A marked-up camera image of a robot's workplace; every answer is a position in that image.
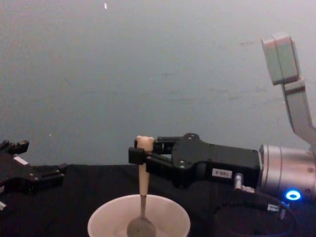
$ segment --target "label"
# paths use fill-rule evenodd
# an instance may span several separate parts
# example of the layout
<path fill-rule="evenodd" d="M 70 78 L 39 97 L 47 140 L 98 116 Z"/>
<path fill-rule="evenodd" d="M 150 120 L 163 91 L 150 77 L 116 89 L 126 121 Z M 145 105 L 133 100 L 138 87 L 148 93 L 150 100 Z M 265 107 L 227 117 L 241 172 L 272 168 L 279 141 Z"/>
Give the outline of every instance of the label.
<path fill-rule="evenodd" d="M 233 172 L 230 170 L 215 169 L 215 168 L 212 170 L 212 176 L 231 179 L 232 175 L 233 175 Z"/>
<path fill-rule="evenodd" d="M 251 194 L 254 194 L 255 193 L 255 189 L 252 188 L 252 187 L 246 187 L 246 186 L 242 186 L 242 190 L 248 192 L 248 193 L 251 193 Z"/>
<path fill-rule="evenodd" d="M 268 211 L 278 212 L 279 208 L 278 208 L 278 206 L 275 206 L 275 205 L 272 205 L 272 204 L 268 204 Z"/>
<path fill-rule="evenodd" d="M 28 164 L 25 160 L 23 160 L 20 157 L 14 157 L 13 159 L 15 159 L 17 162 L 20 162 L 22 165 L 26 165 Z"/>

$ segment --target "white bowl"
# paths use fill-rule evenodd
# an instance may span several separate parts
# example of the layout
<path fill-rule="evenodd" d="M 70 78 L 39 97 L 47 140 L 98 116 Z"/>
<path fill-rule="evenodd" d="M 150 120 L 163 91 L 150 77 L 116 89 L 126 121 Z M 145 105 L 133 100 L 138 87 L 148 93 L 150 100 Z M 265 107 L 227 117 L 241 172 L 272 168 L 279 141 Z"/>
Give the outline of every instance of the white bowl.
<path fill-rule="evenodd" d="M 140 215 L 140 196 L 119 197 L 99 207 L 90 217 L 90 237 L 127 237 L 128 223 Z M 190 218 L 185 209 L 165 197 L 147 195 L 146 217 L 154 224 L 156 237 L 187 237 Z"/>

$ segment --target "spoon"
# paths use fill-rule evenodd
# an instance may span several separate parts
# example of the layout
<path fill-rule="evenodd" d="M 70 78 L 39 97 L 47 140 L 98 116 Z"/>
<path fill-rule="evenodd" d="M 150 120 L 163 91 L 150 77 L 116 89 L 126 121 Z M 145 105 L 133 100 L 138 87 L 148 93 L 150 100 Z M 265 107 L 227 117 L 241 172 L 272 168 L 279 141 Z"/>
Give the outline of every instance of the spoon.
<path fill-rule="evenodd" d="M 146 152 L 153 150 L 153 138 L 137 136 L 137 147 Z M 146 172 L 146 163 L 139 165 L 139 193 L 141 198 L 140 216 L 129 222 L 127 227 L 128 237 L 156 237 L 153 223 L 145 216 L 146 196 L 148 193 L 149 173 Z"/>

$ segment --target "bowl rim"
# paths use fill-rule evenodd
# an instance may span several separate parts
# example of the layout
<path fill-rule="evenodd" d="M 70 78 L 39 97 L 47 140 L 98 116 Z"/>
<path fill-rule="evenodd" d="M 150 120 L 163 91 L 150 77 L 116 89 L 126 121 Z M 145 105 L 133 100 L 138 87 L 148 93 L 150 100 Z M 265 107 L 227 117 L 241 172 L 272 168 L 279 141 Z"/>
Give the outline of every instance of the bowl rim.
<path fill-rule="evenodd" d="M 92 219 L 94 216 L 96 216 L 100 211 L 101 209 L 104 207 L 104 206 L 108 206 L 108 205 L 111 205 L 112 202 L 115 202 L 115 201 L 118 201 L 118 200 L 121 200 L 121 199 L 125 199 L 125 198 L 131 198 L 131 197 L 135 197 L 135 196 L 139 196 L 139 194 L 131 194 L 131 195 L 126 195 L 126 196 L 122 196 L 122 197 L 118 197 L 116 199 L 113 199 L 111 201 L 108 201 L 106 202 L 105 204 L 101 205 L 100 207 L 98 207 L 94 212 L 93 214 L 90 216 L 89 218 L 89 221 L 88 221 L 88 234 L 90 237 L 92 237 L 92 229 L 91 229 L 91 225 L 92 225 Z M 188 220 L 188 227 L 187 229 L 185 230 L 184 232 L 184 236 L 188 236 L 189 234 L 189 231 L 190 231 L 190 228 L 191 228 L 191 221 L 190 221 L 190 217 L 187 213 L 187 211 L 180 205 L 178 204 L 177 202 L 171 200 L 171 199 L 168 199 L 166 197 L 162 197 L 162 196 L 158 196 L 158 195 L 152 195 L 152 194 L 147 194 L 148 197 L 152 197 L 152 198 L 158 198 L 158 199 L 163 199 L 163 200 L 167 200 L 167 201 L 171 201 L 173 202 L 182 212 L 183 214 L 186 216 L 186 219 Z"/>

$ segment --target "spoon handle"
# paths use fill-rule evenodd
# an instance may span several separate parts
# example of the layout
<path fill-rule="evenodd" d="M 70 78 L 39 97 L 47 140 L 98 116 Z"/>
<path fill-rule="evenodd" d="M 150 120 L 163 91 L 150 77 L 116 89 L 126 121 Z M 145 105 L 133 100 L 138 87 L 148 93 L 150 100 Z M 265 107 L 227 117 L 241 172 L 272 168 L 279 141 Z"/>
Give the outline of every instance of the spoon handle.
<path fill-rule="evenodd" d="M 139 165 L 139 194 L 146 196 L 148 193 L 149 173 L 146 172 L 146 164 Z"/>
<path fill-rule="evenodd" d="M 153 151 L 154 139 L 153 137 L 137 136 L 137 147 L 142 148 L 147 153 Z M 146 163 L 139 165 L 139 194 L 147 195 L 149 184 L 149 173 L 146 172 Z"/>
<path fill-rule="evenodd" d="M 140 195 L 140 217 L 145 218 L 146 195 Z"/>

